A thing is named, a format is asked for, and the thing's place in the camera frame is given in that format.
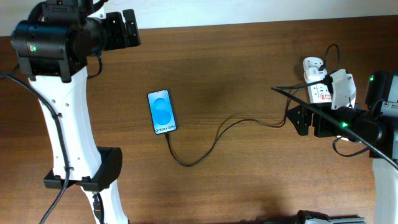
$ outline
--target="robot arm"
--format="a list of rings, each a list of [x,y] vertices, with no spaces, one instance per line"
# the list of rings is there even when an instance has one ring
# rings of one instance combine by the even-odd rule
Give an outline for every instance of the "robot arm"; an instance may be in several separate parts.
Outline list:
[[[86,102],[86,83],[87,69],[82,68],[78,73],[72,76],[70,83],[64,83],[60,77],[37,75],[36,81],[29,81],[30,85],[38,91],[47,101],[53,104],[53,107],[61,114],[60,123],[64,133],[65,146],[70,162],[70,181],[81,182],[82,179],[93,179],[96,175],[101,161],[100,152],[95,145],[93,134],[91,132],[90,117],[88,114]],[[65,169],[63,156],[57,135],[57,128],[52,121],[52,115],[48,109],[42,106],[47,129],[53,149],[54,167],[50,175],[59,179],[65,179]],[[54,179],[45,179],[48,187],[52,187],[49,182]],[[95,213],[94,194],[84,190],[92,210]],[[121,206],[117,180],[114,180],[109,188],[100,192],[103,204],[105,223],[127,224],[128,220]],[[100,223],[100,218],[96,216],[96,222]]]
[[[308,63],[312,61],[311,58],[306,58],[306,60]],[[307,82],[307,77],[310,77],[311,74],[306,72]],[[343,75],[340,75],[340,77],[332,75],[333,83],[327,88],[329,93],[338,90],[334,91],[333,99],[342,100],[325,102],[315,101],[312,97],[310,98],[312,106],[316,106],[341,122],[341,127],[348,127],[358,136],[370,142],[372,146],[377,147],[387,158],[390,158],[390,161],[387,162],[385,159],[379,158],[381,155],[371,152],[371,157],[374,158],[373,171],[376,181],[375,223],[398,223],[398,170],[392,166],[398,160],[398,73],[378,71],[370,76],[365,101],[369,111],[351,106],[356,93],[355,88],[351,88],[352,85],[349,84],[353,82],[353,78],[344,75],[345,72],[341,74]],[[315,85],[309,88],[324,91],[327,89],[326,86]],[[315,128],[314,135],[317,137],[342,136],[347,140],[358,142],[346,131],[301,105],[289,110],[287,117],[291,120],[299,135],[308,135],[308,127],[312,125]]]
[[[328,215],[311,212],[298,211],[297,215],[285,220],[267,221],[264,224],[366,224],[364,218],[330,218]]]
[[[120,12],[104,14],[104,2],[42,2],[29,16],[34,20],[18,24],[12,34],[12,46],[31,87],[58,114],[70,167],[66,187],[81,186],[97,223],[127,224],[117,184],[123,160],[121,150],[97,147],[91,132],[86,102],[86,58],[99,57],[104,50],[135,47],[141,42],[134,11],[123,11],[126,21],[123,22]],[[47,188],[62,189],[66,174],[57,127],[47,107],[41,106],[54,160],[44,184]]]

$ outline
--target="black bracket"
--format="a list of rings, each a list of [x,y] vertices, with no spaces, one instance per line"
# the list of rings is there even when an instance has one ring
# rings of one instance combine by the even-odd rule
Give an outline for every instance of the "black bracket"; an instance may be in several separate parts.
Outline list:
[[[316,106],[328,114],[334,113],[330,109],[331,103],[312,103],[312,106]],[[319,138],[332,137],[340,133],[340,130],[329,121],[323,119],[311,110],[306,109],[302,105],[288,110],[287,117],[293,123],[297,133],[301,136],[308,135],[308,128],[310,126],[315,128],[314,135]]]
[[[102,163],[91,179],[82,177],[81,181],[70,180],[68,187],[73,184],[82,186],[85,191],[100,192],[109,187],[118,177],[122,169],[123,155],[118,147],[97,147],[101,154]],[[51,170],[44,178],[44,185],[48,189],[61,189],[65,183],[59,176],[54,176]]]
[[[296,131],[301,136],[308,135],[308,127],[312,124],[312,111],[302,105],[287,111],[288,119],[293,123]]]
[[[141,44],[134,10],[123,10],[123,16],[126,23],[123,22],[120,12],[107,13],[106,19],[102,20],[103,27],[106,30],[104,50],[124,49]]]

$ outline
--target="black charging cable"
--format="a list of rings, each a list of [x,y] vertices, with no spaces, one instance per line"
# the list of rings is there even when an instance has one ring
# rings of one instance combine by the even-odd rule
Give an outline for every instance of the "black charging cable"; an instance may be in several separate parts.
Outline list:
[[[104,69],[104,62],[103,62],[103,60],[102,60],[102,55],[101,55],[101,54],[100,54],[100,55],[97,55],[97,59],[98,59],[98,65],[99,65],[98,72],[97,72],[97,74],[95,74],[95,75],[88,75],[88,76],[87,76],[87,79],[88,79],[88,80],[97,77],[99,74],[101,74],[102,70]]]
[[[17,64],[12,70],[11,70],[11,72],[9,72],[8,74],[9,75],[14,75],[17,71],[18,71],[18,69],[19,69],[19,64]],[[5,77],[5,76],[0,76],[0,79],[6,79],[7,77]]]
[[[291,90],[295,90],[295,91],[292,93],[292,95],[295,95],[296,92],[298,92],[299,90],[301,90],[301,89],[303,88],[303,87],[301,87],[301,86],[306,86],[306,85],[298,85],[298,86],[296,86],[297,88],[291,88]],[[225,128],[224,131],[222,131],[221,134],[218,135],[218,137],[216,138],[216,141],[215,141],[215,142],[213,143],[213,145],[210,147],[209,151],[207,151],[205,155],[203,155],[200,159],[198,159],[198,160],[197,160],[196,162],[194,162],[194,163],[186,164],[186,163],[182,162],[180,159],[177,158],[177,156],[176,156],[175,153],[174,153],[174,150],[172,149],[170,134],[169,134],[169,133],[165,133],[165,137],[166,137],[167,145],[168,145],[168,147],[169,147],[169,151],[170,151],[172,157],[173,157],[173,158],[177,161],[177,163],[180,164],[181,166],[185,166],[185,167],[192,167],[192,166],[195,166],[195,165],[197,165],[198,163],[200,163],[201,161],[205,160],[205,159],[208,157],[208,155],[209,155],[209,154],[213,151],[213,149],[216,147],[216,145],[217,145],[218,141],[220,140],[220,138],[224,135],[225,132],[227,132],[227,130],[228,130],[229,128],[232,128],[233,126],[235,126],[235,125],[237,125],[237,124],[239,124],[239,123],[242,123],[242,122],[245,122],[245,121],[252,121],[252,122],[257,122],[257,123],[259,123],[259,124],[261,124],[261,125],[267,126],[267,127],[269,127],[269,128],[281,128],[281,127],[283,127],[283,126],[285,125],[285,123],[286,123],[287,111],[288,111],[288,109],[289,109],[290,101],[291,101],[291,99],[288,98],[288,99],[287,99],[287,102],[286,102],[284,117],[283,117],[283,120],[282,120],[282,122],[280,123],[280,125],[266,124],[266,123],[264,123],[264,122],[262,122],[262,121],[259,121],[259,120],[256,120],[256,119],[242,119],[242,120],[240,120],[240,121],[237,121],[237,122],[235,122],[235,123],[229,125],[227,128]]]
[[[360,151],[358,151],[358,152],[352,153],[352,154],[342,154],[342,153],[340,153],[340,152],[337,150],[337,147],[336,147],[338,141],[340,141],[341,138],[342,138],[342,137],[336,138],[336,139],[333,141],[332,146],[333,146],[333,150],[335,150],[335,152],[336,152],[337,154],[339,154],[339,155],[341,155],[341,156],[343,156],[343,157],[354,157],[354,156],[357,156],[357,155],[360,155],[360,154],[362,154],[362,153],[365,153],[365,152],[368,152],[368,151],[369,151],[369,148],[366,147],[366,148],[364,148],[364,149],[362,149],[362,150],[360,150]]]
[[[323,65],[321,65],[321,66],[319,67],[319,70],[318,70],[318,71],[323,71],[323,70],[326,68],[326,63],[328,62],[329,50],[330,50],[332,47],[335,47],[336,50],[337,50],[337,66],[336,66],[336,69],[335,69],[335,70],[336,70],[336,71],[338,70],[338,67],[340,66],[340,49],[338,48],[338,45],[337,45],[337,44],[331,44],[331,45],[326,49],[324,63],[323,63]]]

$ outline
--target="power strip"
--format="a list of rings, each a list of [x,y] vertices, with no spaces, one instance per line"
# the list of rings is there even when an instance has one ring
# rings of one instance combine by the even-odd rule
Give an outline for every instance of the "power strip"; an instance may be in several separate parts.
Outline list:
[[[323,65],[320,58],[308,57],[303,61],[304,79],[307,83],[313,83],[324,79],[328,73],[326,69],[319,71]],[[325,84],[316,84],[308,87],[311,103],[331,103],[331,94]]]

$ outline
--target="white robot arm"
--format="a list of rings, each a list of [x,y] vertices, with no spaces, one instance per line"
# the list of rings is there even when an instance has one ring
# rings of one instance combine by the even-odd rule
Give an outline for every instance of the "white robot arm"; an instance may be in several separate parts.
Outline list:
[[[44,184],[62,190],[41,223],[73,184],[87,195],[98,224],[129,223],[117,183],[121,149],[97,147],[91,131],[86,58],[100,59],[102,51],[135,47],[141,41],[134,11],[123,11],[124,22],[120,12],[105,14],[105,1],[46,0],[12,33],[21,72],[42,102],[52,144],[54,166]],[[102,59],[99,62],[101,71]]]
[[[93,179],[101,165],[101,155],[95,145],[91,131],[90,117],[86,102],[87,69],[82,68],[72,76],[70,83],[64,83],[60,77],[37,75],[30,85],[39,92],[54,109],[60,113],[60,124],[64,133],[65,146],[70,162],[70,181],[82,181],[82,177]],[[65,179],[65,169],[57,127],[48,109],[41,104],[53,149],[53,175]],[[94,208],[94,194],[83,189]],[[117,180],[109,188],[100,192],[103,204],[104,223],[127,224],[118,192]]]
[[[307,83],[316,82],[325,77],[326,70],[319,71],[321,65],[323,61],[320,58],[310,57],[303,61],[304,77]],[[321,83],[309,86],[310,101],[318,107],[327,108],[330,114],[340,120],[347,119],[348,113],[344,115],[344,110],[348,108],[347,110],[353,111],[349,108],[354,106],[356,98],[353,76],[347,74],[345,70],[338,70],[331,77],[334,93],[331,94],[328,87]],[[371,111],[368,117],[363,117],[363,121],[360,118],[351,123],[351,128],[356,128],[359,133],[368,137],[375,146],[382,149],[396,162],[398,159],[398,73],[378,71],[371,75],[366,104]],[[317,136],[327,137],[330,133],[322,134],[321,122],[318,124]],[[396,224],[398,223],[398,170],[384,159],[375,157],[373,172],[376,183],[375,224]]]

